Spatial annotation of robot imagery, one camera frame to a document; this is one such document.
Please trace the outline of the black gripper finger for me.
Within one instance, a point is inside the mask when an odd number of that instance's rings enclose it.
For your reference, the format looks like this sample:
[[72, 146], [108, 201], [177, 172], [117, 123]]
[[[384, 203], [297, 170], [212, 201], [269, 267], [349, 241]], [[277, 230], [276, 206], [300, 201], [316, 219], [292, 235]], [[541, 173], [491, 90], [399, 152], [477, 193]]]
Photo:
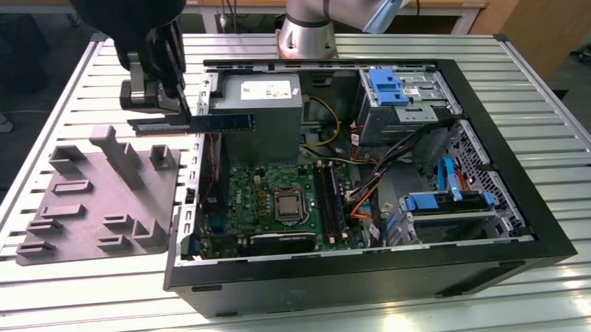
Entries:
[[184, 94], [184, 42], [179, 22], [153, 29], [145, 45], [120, 54], [131, 78], [121, 83], [120, 106], [124, 110], [161, 114], [161, 118], [132, 119], [136, 133], [187, 133], [191, 108]]

